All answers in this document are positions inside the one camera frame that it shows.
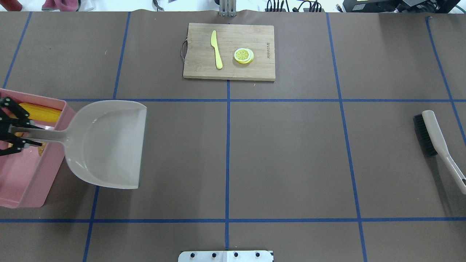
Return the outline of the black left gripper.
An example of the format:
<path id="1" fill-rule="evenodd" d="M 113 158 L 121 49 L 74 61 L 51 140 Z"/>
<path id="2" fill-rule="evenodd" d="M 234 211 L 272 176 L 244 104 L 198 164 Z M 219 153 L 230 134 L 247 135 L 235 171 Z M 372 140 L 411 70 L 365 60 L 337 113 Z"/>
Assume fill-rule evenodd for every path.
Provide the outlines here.
<path id="1" fill-rule="evenodd" d="M 40 147 L 42 146 L 41 142 L 32 141 L 25 139 L 19 136 L 11 138 L 9 129 L 11 127 L 21 127 L 21 128 L 30 128 L 30 129 L 41 129 L 34 125 L 34 122 L 29 119 L 29 112 L 23 109 L 15 100 L 11 97 L 1 97 L 0 99 L 0 140 L 12 144 L 12 147 L 1 149 L 0 155 L 6 156 L 15 153 L 19 153 L 23 148 L 28 148 L 30 146 Z M 16 118 L 11 118 L 8 116 L 3 108 L 6 108 L 12 113 Z"/>

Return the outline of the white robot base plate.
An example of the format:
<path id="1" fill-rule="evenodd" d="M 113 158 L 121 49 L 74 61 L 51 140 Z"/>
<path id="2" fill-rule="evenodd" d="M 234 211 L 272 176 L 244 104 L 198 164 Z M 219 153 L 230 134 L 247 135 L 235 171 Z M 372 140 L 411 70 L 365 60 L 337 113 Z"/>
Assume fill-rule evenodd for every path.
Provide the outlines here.
<path id="1" fill-rule="evenodd" d="M 272 251 L 233 250 L 233 251 L 183 251 L 178 262 L 274 262 Z"/>

